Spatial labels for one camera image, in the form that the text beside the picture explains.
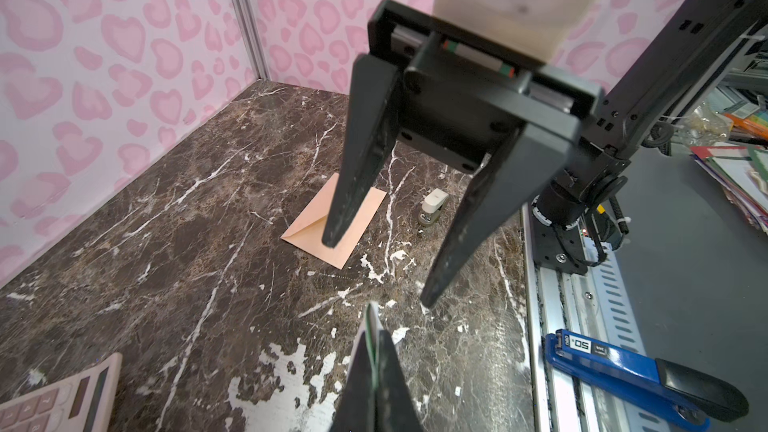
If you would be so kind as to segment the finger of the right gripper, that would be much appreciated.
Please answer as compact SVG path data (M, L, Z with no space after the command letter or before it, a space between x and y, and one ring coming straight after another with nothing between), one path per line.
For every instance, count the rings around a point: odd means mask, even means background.
M470 181L420 296L433 307L482 243L568 162L574 143L528 124Z
M322 243L336 247L360 210L401 130L400 69L372 55L353 64L341 168Z

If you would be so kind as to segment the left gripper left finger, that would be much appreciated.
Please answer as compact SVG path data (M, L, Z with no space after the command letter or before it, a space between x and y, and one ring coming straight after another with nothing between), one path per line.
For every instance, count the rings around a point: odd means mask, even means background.
M358 328L347 379L344 385L330 431L374 431L375 396L371 383L371 368L366 349L364 314Z

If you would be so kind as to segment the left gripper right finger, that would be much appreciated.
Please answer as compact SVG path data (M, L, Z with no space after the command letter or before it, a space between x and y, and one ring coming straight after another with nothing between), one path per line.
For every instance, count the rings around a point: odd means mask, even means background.
M390 333L378 332L377 430L422 432Z

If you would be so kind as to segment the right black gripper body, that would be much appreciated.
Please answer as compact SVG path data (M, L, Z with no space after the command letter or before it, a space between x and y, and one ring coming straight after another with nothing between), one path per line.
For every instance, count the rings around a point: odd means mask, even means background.
M367 170L401 141L463 173L555 173L602 102L594 83L393 0L368 23Z

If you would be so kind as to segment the peach paper envelope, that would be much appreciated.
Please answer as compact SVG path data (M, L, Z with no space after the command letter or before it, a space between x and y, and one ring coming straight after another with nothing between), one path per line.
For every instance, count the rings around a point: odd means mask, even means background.
M337 269L342 269L383 202L386 193L372 187L338 245L329 248L322 243L321 239L338 177L339 174L334 173L329 178L283 233L281 239Z

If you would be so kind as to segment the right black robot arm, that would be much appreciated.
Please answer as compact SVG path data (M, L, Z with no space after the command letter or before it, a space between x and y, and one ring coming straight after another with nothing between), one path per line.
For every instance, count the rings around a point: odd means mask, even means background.
M565 227L610 197L657 120L750 27L767 0L683 0L610 90L551 65L596 0L381 2L353 65L341 168L322 235L336 246L403 141L471 175L421 302L527 203Z

